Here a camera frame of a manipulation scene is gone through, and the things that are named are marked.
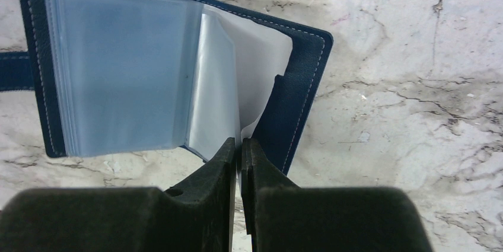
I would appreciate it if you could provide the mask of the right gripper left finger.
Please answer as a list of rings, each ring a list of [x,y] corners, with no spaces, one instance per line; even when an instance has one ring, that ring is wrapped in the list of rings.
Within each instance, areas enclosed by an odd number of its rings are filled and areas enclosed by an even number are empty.
[[[230,251],[235,142],[175,186],[40,188],[1,211],[2,251]]]

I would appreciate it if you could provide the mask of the dark blue card holder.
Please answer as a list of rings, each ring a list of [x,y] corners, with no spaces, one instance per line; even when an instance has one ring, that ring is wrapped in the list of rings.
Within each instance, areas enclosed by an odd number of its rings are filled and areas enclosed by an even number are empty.
[[[255,138],[287,173],[330,33],[216,0],[20,0],[28,50],[1,91],[33,90],[49,157]]]

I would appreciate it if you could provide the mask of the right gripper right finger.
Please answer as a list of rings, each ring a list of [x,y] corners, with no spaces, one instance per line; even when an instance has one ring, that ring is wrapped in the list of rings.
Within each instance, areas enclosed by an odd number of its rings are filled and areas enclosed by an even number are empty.
[[[393,187],[302,188],[255,139],[241,147],[241,196],[253,251],[431,251],[421,218]]]

